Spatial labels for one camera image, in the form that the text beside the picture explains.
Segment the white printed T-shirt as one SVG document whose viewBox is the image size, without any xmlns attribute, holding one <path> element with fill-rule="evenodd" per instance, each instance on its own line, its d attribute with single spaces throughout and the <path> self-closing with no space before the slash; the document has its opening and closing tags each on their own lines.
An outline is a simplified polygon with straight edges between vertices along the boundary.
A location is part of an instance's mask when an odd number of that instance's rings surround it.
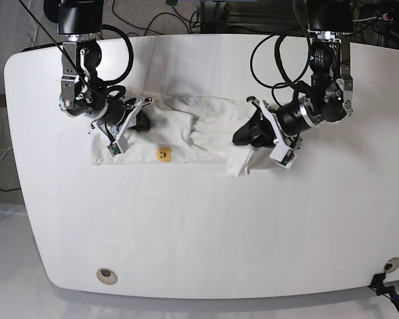
<svg viewBox="0 0 399 319">
<path fill-rule="evenodd" d="M 112 156 L 104 138 L 90 134 L 92 165 L 222 163 L 228 176 L 248 175 L 252 169 L 274 169 L 270 149 L 235 146 L 234 133 L 252 119 L 256 107 L 244 100 L 203 96 L 166 96 L 130 89 L 155 102 L 142 107 L 151 122 L 146 132 L 127 130 L 129 148 Z"/>
</svg>

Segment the left table grommet hole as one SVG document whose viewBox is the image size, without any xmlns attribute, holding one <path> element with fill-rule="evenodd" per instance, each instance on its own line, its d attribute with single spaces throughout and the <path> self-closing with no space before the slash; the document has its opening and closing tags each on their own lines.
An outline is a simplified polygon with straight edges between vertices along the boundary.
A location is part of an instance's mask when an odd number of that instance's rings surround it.
<svg viewBox="0 0 399 319">
<path fill-rule="evenodd" d="M 106 285 L 114 285 L 118 281 L 117 274 L 109 268 L 100 268 L 96 272 L 97 279 Z"/>
</svg>

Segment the table grommet hole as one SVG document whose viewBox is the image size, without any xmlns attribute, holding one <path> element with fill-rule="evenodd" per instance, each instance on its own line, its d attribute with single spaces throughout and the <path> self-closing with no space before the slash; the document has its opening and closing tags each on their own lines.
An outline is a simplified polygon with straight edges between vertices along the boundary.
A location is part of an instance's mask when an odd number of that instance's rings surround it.
<svg viewBox="0 0 399 319">
<path fill-rule="evenodd" d="M 114 285 L 118 281 L 117 274 L 109 268 L 100 268 L 96 272 L 97 279 L 106 285 Z"/>
<path fill-rule="evenodd" d="M 393 257 L 384 265 L 384 272 L 391 273 L 399 268 L 399 257 Z"/>
</svg>

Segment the right table grommet hole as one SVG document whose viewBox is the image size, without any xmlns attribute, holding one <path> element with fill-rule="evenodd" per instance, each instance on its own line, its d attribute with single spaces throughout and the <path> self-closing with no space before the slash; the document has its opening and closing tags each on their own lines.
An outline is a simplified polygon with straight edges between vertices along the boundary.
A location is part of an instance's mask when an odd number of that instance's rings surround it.
<svg viewBox="0 0 399 319">
<path fill-rule="evenodd" d="M 393 257 L 384 265 L 384 272 L 391 273 L 399 268 L 399 257 Z"/>
</svg>

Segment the black aluminium frame stand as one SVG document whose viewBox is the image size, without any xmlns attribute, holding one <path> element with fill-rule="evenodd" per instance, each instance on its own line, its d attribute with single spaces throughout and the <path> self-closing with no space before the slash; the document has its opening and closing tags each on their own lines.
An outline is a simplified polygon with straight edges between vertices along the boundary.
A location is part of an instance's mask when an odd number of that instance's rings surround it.
<svg viewBox="0 0 399 319">
<path fill-rule="evenodd" d="M 200 32 L 299 34 L 292 1 L 195 1 Z"/>
</svg>

